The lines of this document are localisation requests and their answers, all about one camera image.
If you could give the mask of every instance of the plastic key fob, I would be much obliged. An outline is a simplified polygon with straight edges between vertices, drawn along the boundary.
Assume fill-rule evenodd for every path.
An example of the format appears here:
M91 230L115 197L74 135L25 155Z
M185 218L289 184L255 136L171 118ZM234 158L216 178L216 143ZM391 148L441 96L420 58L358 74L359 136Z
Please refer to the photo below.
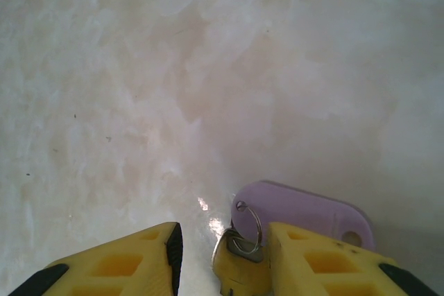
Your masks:
M271 291L268 252L265 247L249 253L254 244L226 229L216 245L212 266L223 296L261 296Z
M350 204L269 181L244 186L234 197L232 225L245 239L255 239L256 223L251 214L238 210L245 202L264 229L266 244L271 222L295 225L367 250L375 250L370 221Z

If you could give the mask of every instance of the key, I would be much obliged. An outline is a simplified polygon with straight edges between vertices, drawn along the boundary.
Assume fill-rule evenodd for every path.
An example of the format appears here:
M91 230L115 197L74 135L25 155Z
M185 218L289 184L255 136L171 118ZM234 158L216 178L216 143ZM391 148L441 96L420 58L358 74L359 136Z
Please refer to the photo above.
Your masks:
M271 291L271 273L266 247L243 239L226 229L213 253L213 272L221 282L223 296L261 296Z

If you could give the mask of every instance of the marble surface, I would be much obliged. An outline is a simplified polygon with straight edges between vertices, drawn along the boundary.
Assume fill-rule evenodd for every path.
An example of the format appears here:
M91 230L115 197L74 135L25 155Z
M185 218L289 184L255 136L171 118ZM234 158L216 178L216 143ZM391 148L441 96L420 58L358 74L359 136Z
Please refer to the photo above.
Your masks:
M218 295L260 179L362 208L444 293L443 74L444 0L0 0L0 294L177 220L180 294Z

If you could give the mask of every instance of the key ring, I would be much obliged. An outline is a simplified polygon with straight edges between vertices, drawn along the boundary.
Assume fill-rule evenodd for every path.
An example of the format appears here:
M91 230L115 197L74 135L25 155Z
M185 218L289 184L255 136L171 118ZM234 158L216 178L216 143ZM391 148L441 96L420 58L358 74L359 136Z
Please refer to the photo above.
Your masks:
M237 239L239 239L240 241L243 240L243 238L238 237L238 236L234 236L233 237L233 243L234 245L237 247L237 249L241 252L243 252L244 254L253 254L256 251L258 251L258 249L261 247L261 243L262 243L262 224L261 224L261 220L259 219L259 216L257 216L256 212L251 209L244 201L239 201L236 204L236 209L238 211L245 211L245 209L247 209L251 215L253 215L253 218L255 218L256 221L256 227L257 227L257 240L256 240L256 244L254 246L254 248L251 251L246 251L245 249L242 248L242 246L240 246L240 244L238 244L238 242L236 241Z

